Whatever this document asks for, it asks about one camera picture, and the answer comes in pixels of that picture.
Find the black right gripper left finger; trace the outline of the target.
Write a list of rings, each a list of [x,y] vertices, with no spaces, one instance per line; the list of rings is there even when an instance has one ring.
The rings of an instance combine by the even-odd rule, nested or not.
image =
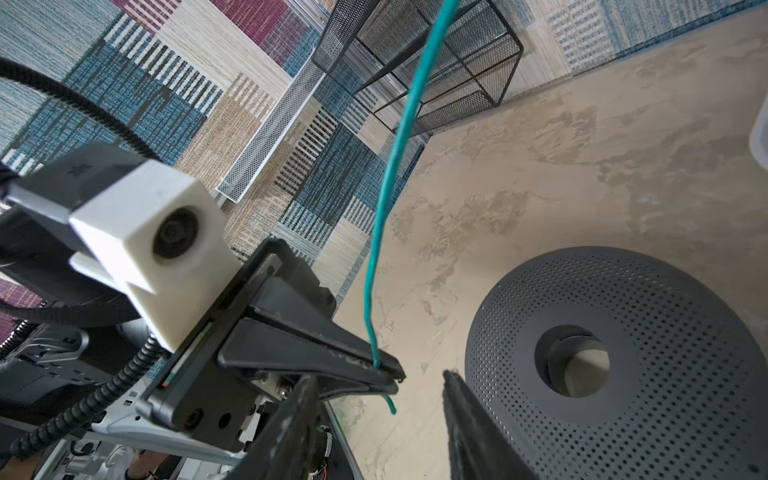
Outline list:
[[[317,379],[302,377],[227,479],[307,479],[319,407]]]

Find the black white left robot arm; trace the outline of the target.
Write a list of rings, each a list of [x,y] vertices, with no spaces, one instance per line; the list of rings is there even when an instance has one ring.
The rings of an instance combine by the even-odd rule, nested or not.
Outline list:
[[[28,455],[82,430],[233,463],[263,400],[393,394],[399,362],[332,320],[333,294],[282,240],[246,261],[196,179],[124,152],[3,169],[1,270],[44,299],[1,310],[1,411]]]

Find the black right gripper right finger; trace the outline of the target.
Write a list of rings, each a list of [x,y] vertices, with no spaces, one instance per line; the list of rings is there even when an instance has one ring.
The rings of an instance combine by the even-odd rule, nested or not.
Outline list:
[[[443,378],[450,478],[536,479],[462,377],[445,370]]]

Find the black perforated cable spool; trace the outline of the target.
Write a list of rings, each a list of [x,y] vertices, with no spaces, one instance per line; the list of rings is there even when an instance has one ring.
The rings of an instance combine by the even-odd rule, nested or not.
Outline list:
[[[763,479],[767,361],[704,284],[624,249],[573,247],[497,281],[465,378],[540,479]]]

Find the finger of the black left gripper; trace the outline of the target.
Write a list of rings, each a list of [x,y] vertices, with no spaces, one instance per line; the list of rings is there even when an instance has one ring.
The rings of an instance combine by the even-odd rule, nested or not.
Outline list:
[[[322,400],[398,391],[396,377],[367,360],[252,319],[237,323],[219,349],[217,363],[243,377],[263,372],[314,376]]]
[[[385,352],[374,356],[371,344],[326,318],[281,279],[267,279],[249,307],[253,314],[249,319],[338,348],[371,362],[376,369],[395,376],[397,381],[405,379],[405,371],[396,358]]]

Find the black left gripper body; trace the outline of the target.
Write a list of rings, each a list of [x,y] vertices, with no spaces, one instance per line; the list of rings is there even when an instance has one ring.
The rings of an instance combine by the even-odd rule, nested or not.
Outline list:
[[[207,446],[231,453],[243,449],[239,431],[258,389],[235,370],[221,366],[217,358],[236,324],[255,317],[247,310],[270,277],[293,289],[278,296],[279,304],[302,299],[321,318],[332,319],[336,300],[306,260],[282,239],[263,241],[142,394],[137,406],[142,417]]]

